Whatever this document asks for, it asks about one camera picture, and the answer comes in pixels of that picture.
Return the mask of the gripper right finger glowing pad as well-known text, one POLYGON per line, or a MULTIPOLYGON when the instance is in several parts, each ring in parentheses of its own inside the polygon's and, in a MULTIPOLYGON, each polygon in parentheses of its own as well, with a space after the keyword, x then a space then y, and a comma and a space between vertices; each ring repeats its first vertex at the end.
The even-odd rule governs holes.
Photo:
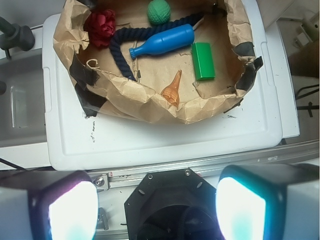
POLYGON ((318 240, 320 167, 228 165, 217 184, 215 209, 227 240, 318 240))

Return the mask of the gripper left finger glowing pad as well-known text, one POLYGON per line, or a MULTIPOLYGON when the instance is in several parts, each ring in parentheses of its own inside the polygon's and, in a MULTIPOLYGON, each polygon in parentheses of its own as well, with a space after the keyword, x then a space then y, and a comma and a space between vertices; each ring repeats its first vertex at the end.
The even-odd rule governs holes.
POLYGON ((2 240, 91 240, 98 208, 97 188, 85 171, 0 173, 2 240))

